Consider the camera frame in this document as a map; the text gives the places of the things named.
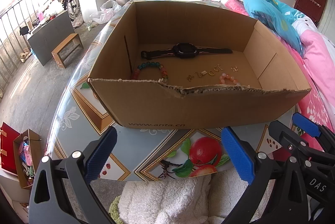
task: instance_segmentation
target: wheelchair wheel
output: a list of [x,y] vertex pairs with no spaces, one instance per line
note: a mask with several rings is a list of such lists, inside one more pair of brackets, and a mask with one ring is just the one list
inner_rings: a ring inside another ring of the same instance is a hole
[[67,0],[66,9],[69,13],[71,21],[76,19],[76,0]]

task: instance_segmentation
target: concrete floor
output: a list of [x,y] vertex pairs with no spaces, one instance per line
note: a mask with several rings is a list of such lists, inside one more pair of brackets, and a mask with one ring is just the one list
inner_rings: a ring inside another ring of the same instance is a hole
[[[104,26],[101,24],[88,31],[83,24],[75,29],[75,32],[80,35],[84,50],[77,48],[65,60],[66,69],[59,68],[54,59],[42,66],[33,55],[19,66],[0,103],[0,125],[5,122],[19,133],[26,129],[33,130],[40,135],[42,149],[44,149],[64,88],[83,54]],[[65,180],[64,183],[74,211],[80,219],[85,220],[67,181]],[[121,194],[123,185],[124,182],[105,179],[91,183],[97,197],[107,210],[115,197]]]

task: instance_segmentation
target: beaded bracelet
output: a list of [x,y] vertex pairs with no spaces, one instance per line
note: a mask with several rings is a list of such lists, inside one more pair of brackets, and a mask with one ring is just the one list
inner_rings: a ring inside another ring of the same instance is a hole
[[225,83],[224,79],[230,79],[233,82],[233,84],[235,84],[236,86],[241,86],[241,84],[238,82],[238,80],[235,79],[234,76],[231,76],[229,74],[222,73],[219,78],[220,78],[220,83],[221,84]]
[[166,72],[166,69],[164,68],[164,65],[160,64],[159,62],[146,62],[146,63],[143,63],[141,65],[139,65],[136,70],[133,72],[133,75],[131,76],[131,79],[132,80],[137,80],[138,78],[138,75],[140,74],[140,71],[143,69],[143,68],[146,68],[146,67],[157,67],[160,69],[160,72],[162,73],[162,78],[163,78],[163,83],[167,83],[169,77],[167,76],[167,72]]

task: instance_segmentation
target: watch buckle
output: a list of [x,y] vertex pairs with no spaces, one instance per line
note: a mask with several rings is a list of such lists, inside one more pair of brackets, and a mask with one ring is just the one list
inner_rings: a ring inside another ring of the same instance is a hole
[[151,57],[148,51],[141,51],[141,58],[146,59],[146,60],[151,60]]

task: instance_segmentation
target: wooden stool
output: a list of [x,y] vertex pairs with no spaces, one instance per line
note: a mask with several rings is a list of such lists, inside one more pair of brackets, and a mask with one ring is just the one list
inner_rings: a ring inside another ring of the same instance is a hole
[[[61,58],[59,53],[65,48],[68,44],[73,41],[74,43],[77,43],[77,45],[64,57]],[[69,36],[67,36],[62,43],[60,43],[51,53],[52,56],[54,57],[56,63],[58,64],[59,67],[66,68],[64,65],[64,60],[70,56],[70,54],[78,47],[80,46],[82,49],[84,49],[83,44],[81,42],[81,39],[79,37],[78,33],[72,33]]]

